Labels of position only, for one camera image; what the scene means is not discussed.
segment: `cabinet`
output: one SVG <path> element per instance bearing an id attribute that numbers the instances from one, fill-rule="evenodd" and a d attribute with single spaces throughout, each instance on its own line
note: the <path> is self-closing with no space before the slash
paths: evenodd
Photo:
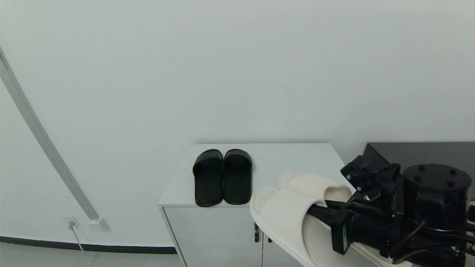
<path id="1" fill-rule="evenodd" d="M 253 192 L 278 188 L 277 179 L 285 171 L 314 172 L 347 184 L 338 154 L 328 143 L 193 145 L 160 198 L 160 212 L 184 267 L 300 267 L 259 229 L 255 238 L 249 204 L 195 204 L 191 169 L 197 156 L 211 148 L 223 155 L 233 148 L 251 155 Z"/>

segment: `slide sandal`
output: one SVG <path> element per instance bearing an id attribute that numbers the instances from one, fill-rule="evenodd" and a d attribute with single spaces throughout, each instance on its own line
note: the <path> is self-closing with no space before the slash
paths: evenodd
<path id="1" fill-rule="evenodd" d="M 193 165 L 195 203 L 210 207 L 223 200 L 223 155 L 217 149 L 206 150 Z"/>
<path id="2" fill-rule="evenodd" d="M 280 189 L 290 189 L 300 193 L 310 194 L 314 196 L 323 196 L 325 200 L 334 201 L 348 201 L 353 195 L 353 192 L 346 186 L 339 182 L 333 181 L 327 177 L 313 174 L 313 173 L 300 173 L 300 172 L 284 172 L 280 175 L 278 180 Z M 379 267 L 394 266 L 390 258 L 384 258 L 380 256 L 378 250 L 368 247 L 361 243 L 353 243 L 351 247 L 363 254 L 370 261 L 375 263 Z M 408 261 L 397 264 L 399 267 L 410 267 L 412 263 Z"/>
<path id="3" fill-rule="evenodd" d="M 246 204 L 252 195 L 252 160 L 249 153 L 231 149 L 224 156 L 224 200 Z"/>
<path id="4" fill-rule="evenodd" d="M 353 248 L 346 255 L 332 249 L 330 231 L 308 208 L 324 200 L 294 190 L 263 188 L 250 200 L 251 215 L 273 242 L 305 267 L 368 267 L 373 262 Z"/>

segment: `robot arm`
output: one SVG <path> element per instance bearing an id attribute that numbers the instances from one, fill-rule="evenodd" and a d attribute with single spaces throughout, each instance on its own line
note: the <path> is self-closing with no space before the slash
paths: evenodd
<path id="1" fill-rule="evenodd" d="M 308 214 L 332 229 L 333 250 L 345 254 L 360 242 L 397 264 L 408 260 L 424 267 L 463 267 L 465 255 L 475 254 L 475 225 L 467 223 L 468 174 L 445 165 L 424 164 L 404 170 L 404 188 L 395 181 L 397 163 L 374 168 L 362 156 L 341 169 L 357 190 L 347 202 L 326 200 Z M 394 208 L 396 194 L 404 195 L 404 211 Z"/>

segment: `floor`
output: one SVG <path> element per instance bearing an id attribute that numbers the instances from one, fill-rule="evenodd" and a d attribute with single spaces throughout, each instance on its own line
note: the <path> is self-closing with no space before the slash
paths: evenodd
<path id="1" fill-rule="evenodd" d="M 85 251 L 87 267 L 181 267 L 177 255 Z M 1 267 L 84 267 L 80 250 L 0 243 Z"/>

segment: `white wall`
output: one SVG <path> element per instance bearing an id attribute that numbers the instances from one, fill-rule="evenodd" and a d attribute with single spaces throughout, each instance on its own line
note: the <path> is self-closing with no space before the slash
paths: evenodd
<path id="1" fill-rule="evenodd" d="M 111 226 L 86 243 L 171 245 L 156 202 L 192 143 L 331 142 L 348 161 L 367 141 L 475 140 L 473 2 L 0 8 L 10 64 Z M 59 216 L 87 218 L 1 100 L 1 234 L 72 242 Z"/>

